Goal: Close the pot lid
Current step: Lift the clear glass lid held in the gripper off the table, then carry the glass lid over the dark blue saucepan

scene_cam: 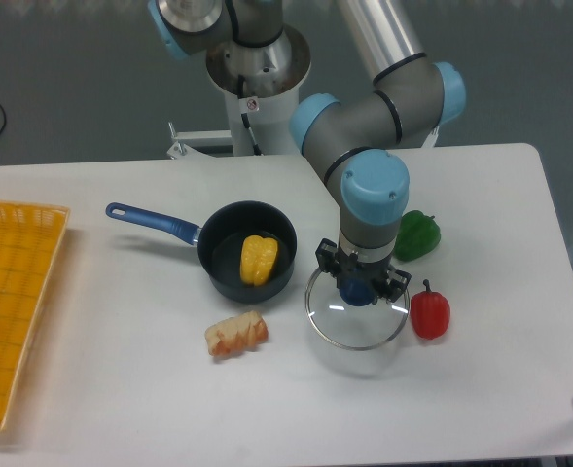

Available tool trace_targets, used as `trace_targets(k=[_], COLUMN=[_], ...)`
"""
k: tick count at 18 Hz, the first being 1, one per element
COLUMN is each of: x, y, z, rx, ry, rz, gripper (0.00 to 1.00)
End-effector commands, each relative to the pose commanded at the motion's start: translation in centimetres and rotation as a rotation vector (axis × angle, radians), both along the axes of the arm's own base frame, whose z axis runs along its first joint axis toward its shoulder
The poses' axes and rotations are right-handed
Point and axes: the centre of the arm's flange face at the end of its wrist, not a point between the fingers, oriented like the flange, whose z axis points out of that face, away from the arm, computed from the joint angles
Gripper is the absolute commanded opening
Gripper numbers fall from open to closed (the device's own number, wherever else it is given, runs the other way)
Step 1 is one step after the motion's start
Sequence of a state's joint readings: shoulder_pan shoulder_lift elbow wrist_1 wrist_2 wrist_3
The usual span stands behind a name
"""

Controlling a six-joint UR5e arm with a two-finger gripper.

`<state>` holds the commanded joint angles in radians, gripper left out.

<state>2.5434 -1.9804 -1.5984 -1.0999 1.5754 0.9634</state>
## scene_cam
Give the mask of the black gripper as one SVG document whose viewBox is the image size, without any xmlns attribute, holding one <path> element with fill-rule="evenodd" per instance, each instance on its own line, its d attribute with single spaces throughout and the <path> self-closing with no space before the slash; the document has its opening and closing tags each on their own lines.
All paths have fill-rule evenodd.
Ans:
<svg viewBox="0 0 573 467">
<path fill-rule="evenodd" d="M 411 275 L 391 265 L 393 243 L 364 248 L 342 238 L 339 243 L 323 238 L 315 250 L 318 268 L 330 274 L 343 292 L 380 292 L 390 303 L 404 296 Z"/>
</svg>

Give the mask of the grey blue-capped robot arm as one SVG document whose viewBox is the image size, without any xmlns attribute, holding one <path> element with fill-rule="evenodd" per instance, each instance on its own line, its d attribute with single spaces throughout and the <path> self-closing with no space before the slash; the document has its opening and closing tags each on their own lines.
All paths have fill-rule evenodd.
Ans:
<svg viewBox="0 0 573 467">
<path fill-rule="evenodd" d="M 300 98 L 309 46 L 278 1 L 151 1 L 148 11 L 171 55 L 204 53 L 237 155 L 296 151 L 322 180 L 340 208 L 340 236 L 321 245 L 319 267 L 342 299 L 363 306 L 400 298 L 409 279 L 390 259 L 410 178 L 389 149 L 455 119 L 466 104 L 461 75 L 428 58 L 402 4 L 340 3 L 373 86 L 350 104 L 327 93 Z"/>
</svg>

